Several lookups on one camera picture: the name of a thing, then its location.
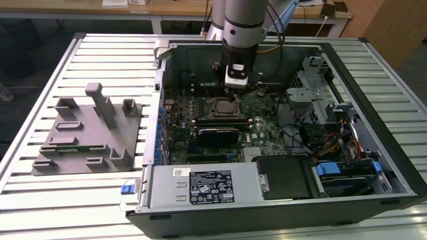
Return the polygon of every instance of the power supply label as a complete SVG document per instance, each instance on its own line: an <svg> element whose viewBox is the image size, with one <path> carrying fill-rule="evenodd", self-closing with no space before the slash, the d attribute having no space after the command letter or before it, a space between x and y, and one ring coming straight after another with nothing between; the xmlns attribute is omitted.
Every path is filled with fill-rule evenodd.
<svg viewBox="0 0 427 240"><path fill-rule="evenodd" d="M233 202L232 171L192 171L189 173L189 203L192 205Z"/></svg>

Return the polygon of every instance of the blue plastic clip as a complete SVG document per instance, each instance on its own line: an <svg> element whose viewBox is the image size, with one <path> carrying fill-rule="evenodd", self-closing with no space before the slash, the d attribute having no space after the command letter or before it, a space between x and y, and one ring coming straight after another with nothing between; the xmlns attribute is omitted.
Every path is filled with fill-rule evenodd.
<svg viewBox="0 0 427 240"><path fill-rule="evenodd" d="M380 163L378 163L377 161L374 161L374 162L372 163L372 165L373 165L373 169L374 169L376 173L378 173L380 171L382 171L381 165L380 165Z"/></svg>
<svg viewBox="0 0 427 240"><path fill-rule="evenodd" d="M121 186L121 195L134 194L134 184Z"/></svg>
<svg viewBox="0 0 427 240"><path fill-rule="evenodd" d="M314 166L314 170L317 171L318 176L324 174L340 174L338 165L334 162L322 162L317 166Z"/></svg>

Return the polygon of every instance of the slotted aluminum surface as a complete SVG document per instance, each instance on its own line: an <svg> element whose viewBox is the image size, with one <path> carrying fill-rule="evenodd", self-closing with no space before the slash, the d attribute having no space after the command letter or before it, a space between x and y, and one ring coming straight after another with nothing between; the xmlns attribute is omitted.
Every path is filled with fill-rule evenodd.
<svg viewBox="0 0 427 240"><path fill-rule="evenodd" d="M120 186L141 176L146 138L152 65L157 39L200 40L188 35L86 34L74 39L53 72L1 165L0 239L120 239L144 240L141 231L121 212ZM289 42L329 42L361 90L380 114L421 176L427 178L425 109L368 44L357 39L294 38ZM32 162L48 136L58 97L92 104L84 94L89 82L102 84L112 103L133 98L142 104L134 171L58 176L30 176ZM344 100L346 96L337 85ZM125 199L136 203L136 196ZM233 233L188 239L425 239L427 205L388 211L345 226L321 226Z"/></svg>

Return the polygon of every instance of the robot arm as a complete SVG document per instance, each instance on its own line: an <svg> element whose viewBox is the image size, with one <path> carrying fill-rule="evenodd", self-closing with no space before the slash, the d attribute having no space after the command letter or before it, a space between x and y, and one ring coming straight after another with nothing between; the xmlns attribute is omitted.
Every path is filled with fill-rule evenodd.
<svg viewBox="0 0 427 240"><path fill-rule="evenodd" d="M286 25L298 0L281 3L280 20ZM221 40L220 62L212 66L228 93L244 92L253 72L256 51L265 33L264 19L268 0L214 0L208 40Z"/></svg>
<svg viewBox="0 0 427 240"><path fill-rule="evenodd" d="M253 71L268 0L226 0L220 69L224 86L244 89Z"/></svg>

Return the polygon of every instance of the cpu socket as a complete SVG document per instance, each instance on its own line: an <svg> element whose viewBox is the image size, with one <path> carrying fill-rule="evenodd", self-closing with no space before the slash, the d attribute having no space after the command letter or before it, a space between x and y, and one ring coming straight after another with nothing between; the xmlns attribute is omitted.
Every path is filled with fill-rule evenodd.
<svg viewBox="0 0 427 240"><path fill-rule="evenodd" d="M209 116L212 119L242 119L240 101L229 102L226 98L217 97L209 100Z"/></svg>

